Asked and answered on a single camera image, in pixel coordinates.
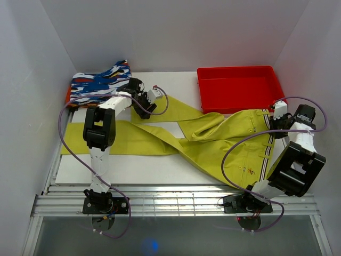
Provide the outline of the yellow-green trousers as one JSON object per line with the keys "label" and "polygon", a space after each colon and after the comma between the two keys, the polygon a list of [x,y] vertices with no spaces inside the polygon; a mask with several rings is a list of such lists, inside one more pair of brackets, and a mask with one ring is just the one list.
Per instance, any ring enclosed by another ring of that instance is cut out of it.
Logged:
{"label": "yellow-green trousers", "polygon": [[268,110],[247,109],[226,118],[173,97],[156,104],[149,119],[132,110],[130,121],[117,121],[112,155],[180,154],[200,171],[240,187],[266,178],[274,147]]}

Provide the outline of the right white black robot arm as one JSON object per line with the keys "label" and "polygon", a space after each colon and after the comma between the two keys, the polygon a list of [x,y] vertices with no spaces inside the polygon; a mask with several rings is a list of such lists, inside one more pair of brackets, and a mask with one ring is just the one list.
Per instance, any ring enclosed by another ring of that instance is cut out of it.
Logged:
{"label": "right white black robot arm", "polygon": [[299,105],[292,115],[287,112],[287,104],[279,101],[273,109],[270,128],[289,132],[271,133],[271,136],[276,139],[289,137],[289,142],[265,180],[247,187],[258,195],[244,193],[241,197],[240,205],[247,212],[263,210],[268,207],[270,199],[280,195],[302,197],[326,163],[326,158],[318,154],[313,143],[315,108]]}

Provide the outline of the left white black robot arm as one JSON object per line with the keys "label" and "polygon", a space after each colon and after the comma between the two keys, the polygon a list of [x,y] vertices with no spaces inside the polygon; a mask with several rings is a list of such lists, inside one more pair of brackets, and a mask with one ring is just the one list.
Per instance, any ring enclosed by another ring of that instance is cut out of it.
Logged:
{"label": "left white black robot arm", "polygon": [[90,150],[94,172],[90,189],[84,193],[101,213],[107,213],[113,207],[108,171],[109,151],[116,137],[116,117],[132,106],[142,119],[148,119],[157,107],[155,101],[162,97],[155,87],[145,91],[142,81],[130,78],[128,84],[115,91],[115,95],[105,97],[103,103],[87,109],[83,139]]}

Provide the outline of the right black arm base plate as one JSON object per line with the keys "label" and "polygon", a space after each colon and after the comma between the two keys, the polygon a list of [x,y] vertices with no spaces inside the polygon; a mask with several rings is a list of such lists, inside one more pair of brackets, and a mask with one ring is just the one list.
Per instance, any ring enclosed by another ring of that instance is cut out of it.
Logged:
{"label": "right black arm base plate", "polygon": [[271,204],[261,202],[257,199],[249,199],[242,195],[230,195],[223,197],[222,206],[224,213],[272,213]]}

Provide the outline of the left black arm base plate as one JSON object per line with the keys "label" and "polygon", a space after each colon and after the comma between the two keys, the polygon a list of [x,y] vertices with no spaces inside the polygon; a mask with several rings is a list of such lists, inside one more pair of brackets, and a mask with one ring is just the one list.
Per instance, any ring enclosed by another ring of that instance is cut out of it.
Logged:
{"label": "left black arm base plate", "polygon": [[94,200],[85,198],[83,214],[127,214],[128,204],[123,197],[110,197],[104,200]]}

